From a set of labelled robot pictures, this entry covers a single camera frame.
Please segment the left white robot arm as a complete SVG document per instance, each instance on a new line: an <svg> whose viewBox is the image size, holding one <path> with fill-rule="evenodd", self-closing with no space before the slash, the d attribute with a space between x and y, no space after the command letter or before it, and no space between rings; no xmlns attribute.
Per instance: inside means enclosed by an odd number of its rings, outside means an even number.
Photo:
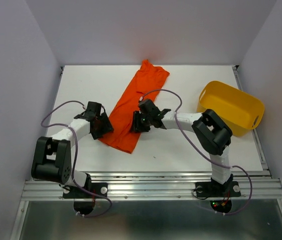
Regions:
<svg viewBox="0 0 282 240"><path fill-rule="evenodd" d="M90 101L82 107L84 111L70 124L60 124L62 130L58 133L38 138L31 176L36 180L58 183L64 194L106 199L107 184L92 184L88 173L76 170L78 141L86 135L97 140L114 129L101 103Z"/></svg>

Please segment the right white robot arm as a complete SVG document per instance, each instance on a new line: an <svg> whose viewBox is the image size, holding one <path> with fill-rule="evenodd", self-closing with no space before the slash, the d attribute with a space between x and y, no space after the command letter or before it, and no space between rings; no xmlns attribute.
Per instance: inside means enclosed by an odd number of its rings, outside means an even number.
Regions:
<svg viewBox="0 0 282 240"><path fill-rule="evenodd" d="M138 110L133 112L133 133L149 132L151 127L157 129L178 129L195 133L201 147L209 154L206 159L211 163L211 189L216 195L228 191L233 180L229 165L229 145L232 131L226 123L211 109L202 113L177 113L170 109L160 110L152 100L139 102Z"/></svg>

